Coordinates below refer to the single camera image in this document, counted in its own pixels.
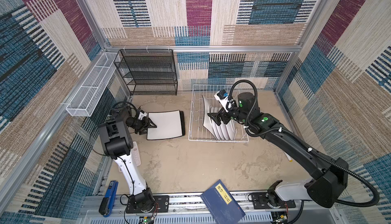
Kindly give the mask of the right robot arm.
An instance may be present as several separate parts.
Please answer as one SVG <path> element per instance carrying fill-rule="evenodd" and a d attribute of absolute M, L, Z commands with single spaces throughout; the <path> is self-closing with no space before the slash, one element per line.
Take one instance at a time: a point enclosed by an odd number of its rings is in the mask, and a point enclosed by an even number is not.
<path fill-rule="evenodd" d="M 331 208 L 337 202 L 348 183 L 348 164 L 319 152 L 289 131 L 278 119 L 262 113 L 257 96 L 245 92 L 234 100 L 225 90 L 214 95 L 222 105 L 215 113 L 208 113 L 210 120 L 217 125 L 228 125 L 236 121 L 248 131 L 247 135 L 260 137 L 282 149 L 299 163 L 310 175 L 309 180 L 297 183 L 276 181 L 268 190 L 271 206 L 279 206 L 281 201 L 306 200 Z"/>

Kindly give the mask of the white square plate black rim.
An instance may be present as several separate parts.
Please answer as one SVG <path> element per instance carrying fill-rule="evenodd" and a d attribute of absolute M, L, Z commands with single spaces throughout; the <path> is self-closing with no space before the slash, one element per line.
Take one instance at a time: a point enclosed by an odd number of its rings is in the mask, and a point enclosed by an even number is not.
<path fill-rule="evenodd" d="M 182 136 L 179 110 L 149 113 L 148 116 L 157 128 L 148 129 L 147 140 L 166 140 Z"/>

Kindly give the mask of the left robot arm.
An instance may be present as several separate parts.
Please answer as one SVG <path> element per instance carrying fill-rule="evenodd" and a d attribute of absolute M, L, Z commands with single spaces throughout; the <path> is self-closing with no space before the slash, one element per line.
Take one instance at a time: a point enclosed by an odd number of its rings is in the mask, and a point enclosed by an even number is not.
<path fill-rule="evenodd" d="M 109 120 L 98 125 L 98 132 L 103 154 L 115 161 L 127 182 L 127 206 L 144 213 L 155 211 L 158 204 L 134 162 L 134 143 L 129 128 L 132 128 L 135 134 L 144 135 L 148 129 L 157 126 L 141 108 L 127 101 L 114 104 L 109 115 Z"/>

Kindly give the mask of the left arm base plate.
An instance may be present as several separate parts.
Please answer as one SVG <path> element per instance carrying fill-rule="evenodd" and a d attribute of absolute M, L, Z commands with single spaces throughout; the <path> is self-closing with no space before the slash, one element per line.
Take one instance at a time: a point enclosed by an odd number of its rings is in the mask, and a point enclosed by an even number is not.
<path fill-rule="evenodd" d="M 126 214 L 135 213 L 150 213 L 152 214 L 156 209 L 157 213 L 167 213 L 169 210 L 170 197 L 168 195 L 154 196 L 154 200 L 147 199 L 136 205 L 136 208 L 132 204 L 127 205 L 125 209 Z"/>

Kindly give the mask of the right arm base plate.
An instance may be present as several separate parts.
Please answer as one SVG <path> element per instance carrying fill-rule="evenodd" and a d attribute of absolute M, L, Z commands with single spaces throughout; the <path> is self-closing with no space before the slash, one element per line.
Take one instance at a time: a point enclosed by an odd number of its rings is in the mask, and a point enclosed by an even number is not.
<path fill-rule="evenodd" d="M 283 201 L 277 195 L 268 192 L 254 192 L 247 196 L 255 209 L 291 209 L 295 201 Z"/>

